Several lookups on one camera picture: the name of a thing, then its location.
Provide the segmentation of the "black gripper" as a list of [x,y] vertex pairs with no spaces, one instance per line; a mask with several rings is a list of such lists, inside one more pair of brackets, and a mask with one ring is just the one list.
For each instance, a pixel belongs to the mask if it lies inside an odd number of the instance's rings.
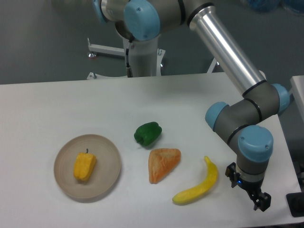
[[236,163],[233,162],[227,166],[225,175],[229,178],[232,188],[238,185],[247,192],[249,198],[254,203],[254,210],[266,211],[270,207],[271,195],[261,191],[265,177],[264,172],[257,175],[237,172]]

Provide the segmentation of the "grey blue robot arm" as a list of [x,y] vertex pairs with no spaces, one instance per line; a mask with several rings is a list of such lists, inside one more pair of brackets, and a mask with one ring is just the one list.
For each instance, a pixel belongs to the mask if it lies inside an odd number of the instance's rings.
[[233,40],[210,0],[94,0],[100,22],[112,21],[127,40],[124,58],[128,77],[155,76],[157,50],[147,47],[160,34],[186,24],[196,32],[242,95],[234,105],[213,104],[205,120],[236,153],[226,168],[232,187],[247,192],[254,209],[265,211],[271,196],[261,191],[273,152],[272,134],[259,123],[289,105],[289,94],[279,84],[269,84]]

